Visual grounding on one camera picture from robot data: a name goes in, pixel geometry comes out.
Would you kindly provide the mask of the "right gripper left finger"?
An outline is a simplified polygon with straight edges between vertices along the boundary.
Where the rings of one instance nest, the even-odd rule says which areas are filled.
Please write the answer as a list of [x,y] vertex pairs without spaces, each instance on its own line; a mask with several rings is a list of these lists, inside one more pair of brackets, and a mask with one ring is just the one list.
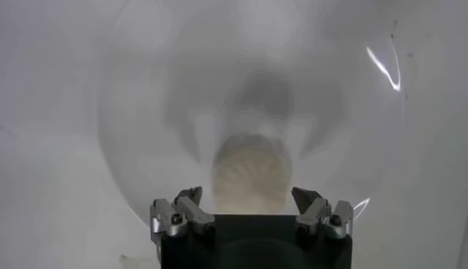
[[151,241],[159,243],[164,236],[180,237],[191,227],[196,235],[213,238],[216,233],[215,216],[199,205],[203,188],[183,189],[172,202],[156,199],[150,207]]

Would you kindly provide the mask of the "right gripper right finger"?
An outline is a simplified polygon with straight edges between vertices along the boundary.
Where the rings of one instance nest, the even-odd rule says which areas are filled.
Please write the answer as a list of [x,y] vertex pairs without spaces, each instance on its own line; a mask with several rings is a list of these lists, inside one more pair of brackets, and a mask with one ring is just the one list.
[[340,200],[333,208],[316,191],[293,187],[291,194],[299,210],[295,223],[307,235],[315,236],[320,230],[335,240],[352,235],[354,209],[348,201]]

